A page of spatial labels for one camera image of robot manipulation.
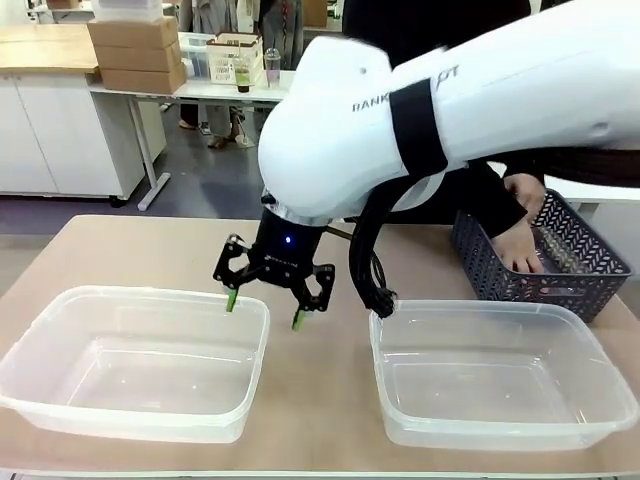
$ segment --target person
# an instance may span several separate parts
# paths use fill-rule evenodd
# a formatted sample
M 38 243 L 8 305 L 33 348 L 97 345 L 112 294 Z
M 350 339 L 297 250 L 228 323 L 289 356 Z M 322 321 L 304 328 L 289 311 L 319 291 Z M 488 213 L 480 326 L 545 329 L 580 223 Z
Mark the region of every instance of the person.
M 191 0 L 182 0 L 178 11 L 178 28 L 181 32 L 193 32 L 193 11 Z M 183 103 L 180 105 L 180 121 L 178 126 L 185 130 L 198 127 L 198 105 Z
M 276 48 L 280 68 L 295 70 L 304 49 L 303 0 L 254 0 L 255 27 L 264 48 Z
M 385 0 L 345 0 L 343 34 L 384 50 L 396 67 L 530 14 L 529 0 L 404 0 L 391 8 Z M 504 182 L 486 162 L 471 162 L 445 175 L 423 205 L 395 212 L 389 222 L 452 224 L 460 209 L 480 222 L 506 265 L 518 272 L 542 272 L 529 222 L 542 207 L 545 189 L 535 159 L 528 156 L 500 156 L 508 166 Z
M 191 22 L 195 33 L 219 35 L 223 32 L 238 31 L 236 0 L 182 0 L 180 6 L 180 27 L 184 31 Z M 209 148 L 221 149 L 229 142 L 235 142 L 240 133 L 242 111 L 235 107 L 207 106 L 205 108 L 209 129 L 213 135 Z M 193 110 L 189 119 L 182 118 L 188 125 L 197 125 Z

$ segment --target cardboard box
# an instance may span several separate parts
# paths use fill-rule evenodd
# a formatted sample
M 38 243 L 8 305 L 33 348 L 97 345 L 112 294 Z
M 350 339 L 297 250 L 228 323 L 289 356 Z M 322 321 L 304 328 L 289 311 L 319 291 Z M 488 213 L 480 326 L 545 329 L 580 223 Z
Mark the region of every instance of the cardboard box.
M 327 0 L 304 1 L 304 26 L 327 28 Z
M 87 23 L 94 47 L 139 47 L 163 49 L 178 41 L 175 17 L 163 17 L 153 23 Z
M 187 81 L 182 63 L 170 72 L 134 72 L 132 70 L 100 70 L 104 86 L 109 90 L 162 93 L 170 95 Z
M 93 47 L 101 69 L 169 72 L 181 62 L 180 43 L 166 48 Z
M 70 10 L 80 7 L 80 0 L 47 0 L 49 10 Z

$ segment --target table leg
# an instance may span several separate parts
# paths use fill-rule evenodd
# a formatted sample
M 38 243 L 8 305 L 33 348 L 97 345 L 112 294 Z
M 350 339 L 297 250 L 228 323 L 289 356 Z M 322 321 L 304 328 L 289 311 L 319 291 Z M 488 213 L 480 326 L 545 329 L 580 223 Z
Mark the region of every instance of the table leg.
M 593 216 L 598 210 L 597 203 L 581 203 L 578 207 L 578 213 L 582 218 L 590 222 L 593 219 Z
M 149 150 L 149 140 L 145 134 L 144 127 L 142 125 L 142 115 L 140 114 L 140 105 L 135 97 L 129 97 L 129 109 L 131 110 L 131 116 L 133 118 L 133 124 L 136 130 L 136 138 L 140 147 L 140 153 L 142 154 L 142 161 L 144 162 L 144 168 L 147 171 L 147 178 L 149 179 L 149 185 L 151 189 L 144 198 L 138 203 L 138 210 L 146 212 L 151 202 L 153 202 L 160 190 L 166 185 L 171 178 L 171 174 L 163 172 L 160 174 L 160 178 L 156 178 L 156 171 L 153 167 L 153 159 Z

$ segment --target person's hand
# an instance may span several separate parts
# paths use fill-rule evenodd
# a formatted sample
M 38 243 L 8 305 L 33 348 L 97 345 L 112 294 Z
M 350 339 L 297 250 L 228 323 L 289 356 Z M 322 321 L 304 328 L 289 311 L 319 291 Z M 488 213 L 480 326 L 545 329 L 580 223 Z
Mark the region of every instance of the person's hand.
M 519 273 L 543 273 L 544 268 L 533 240 L 533 232 L 526 217 L 506 232 L 491 240 L 502 262 Z
M 545 189 L 540 180 L 528 173 L 518 173 L 505 177 L 504 186 L 515 194 L 520 205 L 527 209 L 527 220 L 533 221 L 544 203 Z

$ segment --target black strap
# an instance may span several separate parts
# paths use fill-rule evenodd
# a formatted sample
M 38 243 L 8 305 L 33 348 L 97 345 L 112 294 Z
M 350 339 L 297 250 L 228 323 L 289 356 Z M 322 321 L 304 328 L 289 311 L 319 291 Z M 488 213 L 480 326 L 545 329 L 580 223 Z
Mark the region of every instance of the black strap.
M 396 143 L 409 175 L 428 177 L 447 168 L 431 98 L 431 79 L 389 95 Z

